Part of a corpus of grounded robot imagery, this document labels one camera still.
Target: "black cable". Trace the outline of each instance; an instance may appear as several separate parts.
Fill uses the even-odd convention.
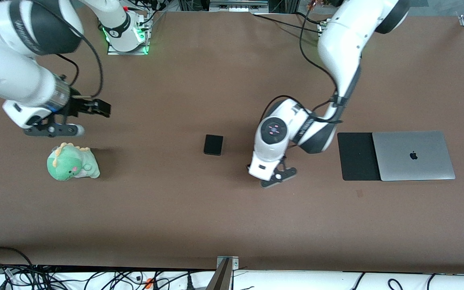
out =
[[[319,109],[319,108],[321,108],[321,107],[323,107],[323,106],[325,106],[326,104],[331,103],[331,102],[333,102],[333,99],[330,99],[330,100],[328,100],[328,101],[324,101],[323,103],[321,103],[321,104],[315,106],[311,111],[314,112],[314,111],[316,111],[317,109]]]
[[[22,284],[22,283],[19,283],[19,284],[13,283],[13,282],[11,281],[11,277],[8,275],[8,272],[7,272],[7,270],[9,270],[9,269],[11,269],[11,270],[16,270],[16,269],[18,269],[18,270],[19,270],[18,272],[15,272],[15,273],[12,273],[11,270],[10,270],[10,274],[11,274],[12,276],[15,276],[16,274],[26,273],[26,274],[27,274],[26,277],[28,278],[29,283],[28,283],[28,284],[26,284],[26,283],[24,283],[24,284]],[[35,286],[37,286],[37,288],[38,288],[39,290],[40,290],[40,289],[48,289],[48,290],[51,289],[51,287],[50,287],[49,285],[47,285],[47,283],[39,283],[39,282],[37,282],[37,280],[35,279],[35,274],[36,274],[36,273],[37,273],[37,275],[43,275],[44,272],[36,271],[36,270],[30,269],[30,268],[28,268],[28,267],[26,267],[26,266],[19,266],[19,265],[3,265],[3,264],[0,264],[0,270],[2,270],[2,271],[3,271],[3,274],[5,275],[5,282],[4,282],[4,284],[5,284],[5,285],[6,285],[6,284],[9,284],[9,285],[11,286],[12,289],[13,289],[14,286],[19,286],[19,287],[21,287],[21,286],[31,286],[32,289],[34,289]]]
[[[296,11],[296,12],[293,13],[293,14],[299,15],[299,16],[302,16],[302,17],[305,17],[305,14],[302,13],[302,12],[299,12],[299,11]],[[326,20],[326,19],[324,19],[324,20],[312,20],[312,19],[309,19],[309,18],[308,18],[307,21],[311,22],[312,24],[319,25],[320,22],[322,22],[322,21],[327,21],[327,20]]]
[[[286,98],[286,99],[292,99],[293,101],[295,101],[300,107],[302,108],[305,108],[304,105],[302,105],[302,103],[300,103],[300,101],[298,101],[298,99],[295,99],[294,97],[289,97],[288,95],[280,95],[278,97],[275,97],[273,98],[269,103],[268,105],[265,107],[265,110],[263,111],[263,114],[261,114],[261,119],[259,120],[259,123],[261,123],[264,119],[264,115],[266,114],[267,110],[269,109],[269,106],[271,106],[271,104],[273,104],[274,101],[278,100],[278,99],[282,99],[282,98]]]
[[[436,273],[433,273],[429,279],[427,279],[427,290],[429,290],[429,286],[431,285],[431,280],[436,276]]]
[[[182,277],[185,277],[185,276],[187,276],[187,275],[191,275],[191,274],[193,274],[193,273],[205,272],[205,271],[208,271],[208,270],[189,271],[189,272],[187,272],[187,273],[185,273],[185,274],[179,275],[178,277],[175,277],[175,278],[169,280],[168,283],[166,283],[166,284],[160,286],[160,287],[159,287],[159,290],[161,290],[164,286],[171,284],[171,282],[173,282],[173,281],[175,281],[175,280],[178,280],[178,279],[180,279],[180,278],[182,278]]]
[[[301,27],[301,30],[300,30],[300,38],[298,39],[298,43],[300,45],[300,52],[302,53],[302,56],[304,56],[304,58],[310,63],[312,64],[313,66],[316,66],[317,68],[319,68],[321,71],[323,71],[324,73],[326,73],[326,75],[328,75],[328,77],[330,78],[330,80],[333,82],[334,84],[334,88],[335,90],[337,91],[338,90],[338,85],[336,84],[336,81],[334,80],[334,78],[332,77],[332,75],[324,68],[322,68],[321,66],[319,66],[318,64],[314,63],[313,61],[311,61],[307,55],[305,55],[305,52],[304,52],[304,48],[302,47],[302,37],[304,35],[304,27],[305,27],[305,23],[307,22],[307,19],[309,18],[309,13],[311,13],[311,9],[309,9],[307,11],[307,14],[305,15],[305,18],[304,18],[304,23],[302,24],[302,27]]]
[[[108,270],[108,271],[96,272],[91,277],[89,277],[88,279],[84,279],[84,280],[77,280],[77,279],[59,280],[54,276],[56,273],[52,273],[51,275],[48,275],[48,276],[50,278],[50,283],[59,283],[59,284],[62,285],[62,288],[67,289],[67,287],[63,284],[65,282],[87,282],[88,283],[91,279],[94,279],[95,277],[99,277],[99,276],[101,276],[103,274],[106,274],[108,272],[114,272],[114,271],[113,270]]]
[[[28,267],[29,267],[29,270],[33,270],[33,264],[31,264],[31,260],[28,258],[28,256],[26,256],[23,252],[21,252],[20,250],[18,249],[14,249],[14,248],[10,248],[8,246],[0,246],[0,250],[7,250],[7,251],[12,251],[12,252],[15,252],[15,253],[18,253],[21,257],[23,257],[26,262],[28,263]],[[35,280],[35,275],[32,275],[33,277],[33,282],[36,283],[37,281]]]
[[[83,287],[83,290],[87,290],[87,286],[89,285],[89,282],[91,281],[91,279],[94,279],[95,277],[98,277],[97,274],[98,274],[98,272],[92,274],[92,275],[87,279],[87,282],[85,283],[85,286]]]
[[[80,68],[79,68],[78,64],[76,64],[73,60],[68,59],[67,57],[65,57],[65,56],[63,56],[61,54],[56,54],[56,55],[57,55],[57,57],[60,57],[61,59],[71,63],[76,68],[76,73],[75,73],[74,77],[72,78],[72,81],[69,84],[69,86],[74,85],[74,83],[76,82],[76,79],[78,79],[78,74],[80,73]]]
[[[395,283],[398,285],[398,288],[399,288],[399,289],[393,288],[392,282],[395,282]],[[398,282],[397,280],[395,280],[395,279],[393,279],[393,278],[388,280],[388,287],[389,287],[391,290],[404,290],[404,289],[402,288],[402,285],[400,284],[400,282]]]
[[[193,279],[191,278],[191,273],[187,275],[187,288],[186,290],[195,290],[195,286],[193,285]]]
[[[155,16],[155,13],[157,13],[159,10],[156,10],[156,11],[153,11],[153,13],[151,14],[151,16],[145,20],[144,22],[140,22],[139,25],[143,25],[144,23],[147,23],[148,21],[150,21],[151,19],[153,19],[153,16]]]
[[[118,285],[119,282],[125,282],[125,283],[127,283],[128,285],[131,286],[132,290],[134,290],[134,285],[132,285],[130,282],[123,281],[123,279],[127,278],[128,275],[130,275],[131,273],[133,273],[133,271],[130,271],[130,272],[127,272],[127,273],[125,273],[125,272],[119,272],[120,275],[117,275],[117,276],[114,275],[114,282],[111,283],[111,285],[110,285],[110,290],[114,290],[114,288],[116,288],[116,285]]]
[[[117,276],[114,275],[114,278],[112,278],[110,281],[108,281],[107,284],[105,284],[105,285],[101,288],[101,290],[104,290],[105,287],[107,287],[109,284],[110,284],[110,289],[112,289],[112,283],[114,283],[114,281],[115,281],[118,277],[120,277],[120,276],[121,276],[121,272],[120,272],[119,275],[117,275]]]
[[[163,280],[166,280],[166,281],[167,281],[166,284],[168,285],[168,290],[169,290],[169,289],[170,289],[169,283],[170,283],[171,281],[169,281],[168,278],[160,278],[160,279],[158,279],[158,280],[155,280],[155,282],[159,282],[159,281],[163,281]]]
[[[287,26],[291,26],[291,27],[295,27],[295,28],[300,28],[302,29],[302,27],[298,26],[298,25],[294,25],[294,24],[289,24],[289,23],[286,23],[286,22],[282,22],[282,21],[279,21],[279,20],[276,20],[276,19],[273,19],[273,18],[269,18],[269,17],[266,17],[266,16],[263,16],[263,15],[258,15],[258,14],[253,14],[254,16],[256,17],[260,17],[260,18],[264,18],[264,19],[268,19],[268,20],[271,20],[273,22],[277,22],[277,23],[280,23],[280,24],[284,24],[284,25],[287,25]],[[315,31],[314,29],[309,29],[309,28],[303,28],[305,31],[311,31],[311,32],[315,32],[315,33],[320,33],[319,31]]]
[[[142,7],[142,8],[146,8],[146,9],[149,8],[149,7],[147,7],[147,5],[144,3],[144,1],[141,1],[141,0],[129,0],[129,2],[131,2],[131,4],[134,4],[134,5],[137,6],[137,7]]]
[[[275,9],[277,9],[280,6],[280,4],[282,4],[283,1],[284,0],[280,0],[280,2],[278,2],[277,6],[275,6],[273,9],[271,9],[271,11],[269,11],[269,12],[273,13],[273,11],[275,11]]]
[[[356,290],[357,287],[359,286],[359,283],[361,283],[361,279],[363,278],[363,276],[366,274],[366,272],[363,272],[361,273],[361,276],[359,276],[359,278],[357,278],[357,281],[356,281],[356,284],[354,285],[354,287],[352,288],[352,290]]]
[[[53,11],[51,11],[50,8],[48,8],[46,5],[39,2],[39,0],[30,0],[30,1],[33,2],[34,4],[39,5],[42,8],[44,8],[44,10],[48,11],[48,13],[53,15],[55,18],[57,18],[57,20],[60,20],[61,22],[64,22],[64,24],[66,24],[72,31],[75,31],[79,35],[79,37],[81,37],[81,39],[83,41],[85,41],[87,46],[89,46],[89,48],[92,50],[92,53],[94,54],[94,57],[96,57],[96,62],[98,63],[99,86],[98,86],[98,90],[96,91],[96,93],[92,94],[91,97],[92,98],[97,97],[101,93],[101,91],[103,90],[103,65],[102,65],[101,59],[99,58],[98,52],[96,51],[96,48],[94,48],[94,46],[92,46],[91,42],[87,38],[85,38],[83,33],[80,33],[74,26],[72,26],[64,18],[57,15],[57,13],[54,13]]]

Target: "plush toy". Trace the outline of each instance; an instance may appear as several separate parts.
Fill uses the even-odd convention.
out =
[[[72,143],[62,143],[55,147],[48,157],[48,171],[56,180],[99,176],[96,158],[88,147],[80,148]]]

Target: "brown table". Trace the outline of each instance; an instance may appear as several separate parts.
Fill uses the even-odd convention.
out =
[[[249,13],[167,13],[150,55],[107,56],[94,15],[81,15],[103,59],[101,98],[112,116],[73,119],[87,131],[81,138],[32,138],[0,108],[0,245],[37,264],[212,268],[216,256],[237,255],[251,269],[464,272],[464,27],[456,18],[409,18],[374,35],[339,126],[442,130],[456,180],[346,182],[334,141],[323,154],[289,150],[299,174],[265,190],[245,165],[267,102],[288,94],[313,107],[333,90],[300,55],[297,29]],[[316,59],[315,35],[306,39]],[[76,88],[94,92],[88,48],[70,57],[81,66]],[[74,74],[55,56],[40,62]],[[225,136],[221,157],[202,153],[205,134]],[[94,148],[101,178],[52,179],[46,158],[64,141]]]

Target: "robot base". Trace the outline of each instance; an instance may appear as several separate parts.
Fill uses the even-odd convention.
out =
[[[151,18],[153,13],[148,12],[147,18]],[[140,15],[140,20],[144,20],[144,16]],[[150,19],[148,22],[137,27],[139,37],[144,38],[144,42],[139,44],[135,49],[129,52],[122,52],[116,50],[108,41],[107,55],[148,55],[149,52],[149,40],[151,39],[151,28],[153,26],[153,19]]]

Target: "cable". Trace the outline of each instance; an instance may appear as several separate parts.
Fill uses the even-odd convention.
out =
[[[131,4],[137,6],[137,7],[141,7],[141,8],[144,8],[144,9],[149,9],[149,7],[147,7],[147,5],[144,3],[144,1],[141,1],[141,0],[128,0]]]
[[[271,20],[273,22],[277,22],[277,23],[280,23],[280,24],[284,24],[284,25],[287,25],[287,26],[291,26],[291,27],[295,27],[295,28],[300,28],[302,29],[302,27],[298,26],[298,25],[293,25],[293,24],[289,24],[289,23],[286,23],[286,22],[282,22],[282,21],[279,21],[279,20],[276,20],[276,19],[273,19],[273,18],[269,18],[269,17],[266,17],[266,16],[263,16],[263,15],[258,15],[258,14],[253,14],[255,17],[260,17],[260,18],[264,18],[264,19],[268,19],[268,20]],[[311,31],[311,32],[316,32],[316,33],[320,33],[319,31],[315,31],[314,29],[309,29],[309,28],[303,28],[305,31]]]
[[[112,290],[112,283],[114,283],[114,281],[116,281],[116,279],[117,279],[118,277],[120,277],[121,275],[123,275],[123,272],[120,272],[119,275],[117,275],[117,276],[114,275],[114,278],[111,279],[110,281],[108,281],[107,284],[105,284],[105,285],[101,288],[101,290],[105,289],[105,287],[107,287],[109,284],[110,284],[110,289]]]
[[[62,290],[69,290],[66,285],[64,285],[64,282],[71,282],[71,281],[77,281],[77,282],[85,282],[87,281],[86,284],[90,281],[90,279],[93,279],[95,277],[99,277],[103,275],[106,272],[114,272],[114,271],[102,271],[102,272],[96,272],[93,274],[89,279],[85,280],[76,280],[76,279],[67,279],[67,280],[60,280],[54,277],[55,273],[46,273],[44,270],[41,268],[35,266],[33,269],[26,268],[24,266],[19,266],[19,265],[2,265],[0,264],[0,269],[4,271],[5,276],[7,277],[7,284],[10,284],[12,287],[13,286],[31,286],[34,288],[35,286],[40,290],[52,290],[53,288],[59,288]],[[11,270],[18,270],[18,272],[12,273],[12,275],[19,275],[19,279],[23,283],[13,283],[11,282],[11,279],[7,275],[7,269]],[[25,277],[28,279],[28,283],[24,281],[22,274],[25,275]],[[41,279],[42,281],[37,281],[35,279],[35,275],[42,276]]]
[[[314,111],[316,111],[317,109],[319,109],[319,108],[321,108],[321,107],[323,107],[323,106],[325,106],[326,104],[331,103],[331,102],[333,102],[333,99],[332,99],[332,98],[329,99],[328,101],[324,101],[323,103],[321,103],[321,104],[315,106],[311,111],[314,112]]]
[[[398,288],[399,288],[399,289],[393,288],[392,282],[395,282],[395,283],[398,285]],[[400,284],[400,282],[398,282],[397,280],[395,280],[395,279],[393,279],[393,278],[388,280],[388,287],[389,287],[391,290],[404,290],[404,289],[402,288],[402,285]]]
[[[148,21],[150,21],[151,19],[153,19],[153,16],[155,16],[155,13],[157,13],[157,12],[158,12],[158,10],[153,11],[153,13],[151,14],[151,16],[150,16],[147,20],[145,20],[144,22],[140,22],[139,25],[143,25],[144,23],[147,23]]]
[[[305,18],[304,18],[304,23],[302,24],[302,27],[301,27],[301,30],[300,30],[300,38],[298,39],[298,43],[300,45],[300,52],[302,53],[302,56],[304,56],[304,58],[310,63],[312,64],[313,66],[316,66],[317,68],[319,68],[321,71],[323,71],[324,73],[326,73],[326,75],[328,75],[328,77],[330,78],[330,80],[333,82],[334,84],[334,88],[335,90],[337,91],[338,90],[338,85],[336,84],[336,81],[334,80],[334,78],[332,77],[332,75],[324,68],[322,68],[321,66],[319,66],[318,64],[314,63],[313,61],[311,61],[307,55],[305,55],[305,52],[304,52],[304,48],[302,47],[302,37],[304,35],[304,27],[305,27],[305,23],[307,22],[307,19],[309,17],[309,13],[311,13],[311,9],[309,9],[307,11],[307,14],[305,15]]]
[[[427,279],[427,290],[429,290],[429,286],[431,285],[431,280],[436,276],[436,273],[433,273],[429,279]]]
[[[361,279],[363,278],[363,276],[364,276],[365,274],[366,274],[366,272],[361,273],[361,276],[359,276],[359,278],[357,278],[356,284],[354,285],[354,287],[352,288],[352,290],[357,290],[357,287],[359,286],[359,283],[361,283]]]
[[[79,35],[79,37],[81,37],[83,39],[83,41],[85,41],[87,46],[89,46],[89,48],[92,50],[92,53],[94,54],[94,57],[96,57],[96,62],[98,63],[99,86],[98,86],[98,90],[96,91],[96,93],[91,95],[91,98],[94,99],[95,97],[97,97],[101,93],[101,91],[103,90],[103,65],[102,65],[101,59],[99,58],[98,52],[96,51],[96,48],[94,48],[94,46],[92,46],[91,42],[87,38],[85,38],[83,33],[80,33],[74,26],[72,26],[64,18],[61,18],[59,15],[57,15],[57,13],[54,13],[53,11],[51,11],[50,8],[46,7],[46,5],[39,2],[39,0],[29,0],[29,1],[33,2],[34,4],[39,5],[42,8],[44,8],[45,11],[48,11],[48,13],[53,15],[55,18],[57,18],[57,20],[60,20],[61,22],[64,22],[64,24],[66,24],[72,31],[75,31]]]
[[[191,278],[191,273],[187,275],[187,288],[186,290],[195,290],[195,286],[193,286],[193,279]]]
[[[305,17],[305,14],[302,13],[302,12],[299,12],[299,11],[296,11],[296,12],[293,13],[293,14],[299,15],[299,16],[302,16],[302,17]],[[312,24],[319,25],[320,22],[322,22],[322,21],[327,21],[327,20],[326,20],[326,19],[324,19],[324,20],[312,20],[312,19],[309,19],[309,18],[308,18],[307,21],[311,22]]]
[[[85,286],[83,287],[83,290],[87,290],[87,286],[89,285],[89,282],[91,281],[91,279],[94,279],[95,277],[97,277],[97,272],[92,274],[88,279],[87,279],[87,282],[85,283]]]
[[[180,279],[180,278],[182,278],[182,277],[185,277],[185,276],[187,276],[187,275],[191,275],[191,274],[193,274],[193,273],[205,272],[205,271],[208,271],[208,270],[189,271],[189,272],[187,272],[187,273],[185,273],[185,274],[182,274],[182,275],[180,275],[180,276],[178,276],[178,277],[175,277],[175,278],[169,280],[168,283],[166,283],[166,284],[160,286],[160,287],[159,287],[159,290],[161,290],[164,286],[171,284],[171,282],[173,282],[173,281],[175,281],[175,280],[178,280],[178,279]]]
[[[30,261],[30,259],[28,258],[28,256],[24,255],[24,253],[21,252],[20,250],[14,249],[14,248],[10,248],[10,247],[8,247],[8,246],[0,246],[0,250],[7,250],[7,251],[12,251],[12,252],[18,253],[21,257],[23,257],[23,258],[26,260],[26,262],[28,263],[28,265],[31,266],[31,261]]]
[[[284,0],[280,0],[280,2],[278,2],[277,6],[275,6],[273,9],[271,9],[270,13],[273,13],[273,11],[275,11],[275,9],[278,8],[278,6],[280,6],[280,4],[282,4]]]
[[[296,104],[298,104],[300,107],[302,108],[305,108],[304,105],[302,105],[302,103],[300,103],[300,101],[298,101],[298,99],[295,99],[294,97],[289,97],[288,95],[280,95],[278,97],[275,97],[273,98],[269,103],[268,105],[265,107],[265,110],[263,111],[263,114],[261,114],[261,119],[259,120],[259,123],[261,123],[264,119],[264,115],[266,114],[266,111],[268,110],[269,106],[271,106],[271,104],[273,104],[274,101],[278,100],[278,99],[282,99],[282,98],[286,98],[286,99],[292,99],[293,101],[296,102]]]
[[[76,79],[78,79],[78,74],[80,72],[80,68],[79,68],[78,64],[76,64],[73,60],[68,59],[67,57],[65,57],[65,56],[63,56],[61,54],[56,54],[56,55],[57,55],[57,57],[60,57],[61,59],[65,60],[67,62],[70,62],[76,68],[76,73],[75,73],[74,77],[72,78],[72,81],[69,84],[69,86],[74,85],[74,83],[76,82]]]
[[[123,279],[125,279],[125,278],[128,279],[128,275],[130,275],[132,272],[133,272],[133,271],[130,271],[130,272],[127,272],[127,273],[125,273],[125,272],[119,272],[119,275],[117,275],[117,276],[114,275],[114,279],[113,279],[113,280],[114,280],[114,284],[111,284],[111,285],[110,285],[110,290],[114,290],[114,288],[116,287],[116,285],[118,285],[119,282],[123,281]],[[132,285],[130,282],[127,282],[127,281],[123,281],[123,282],[127,283],[128,285],[130,285],[131,288],[132,288],[132,290],[134,290],[134,285]]]

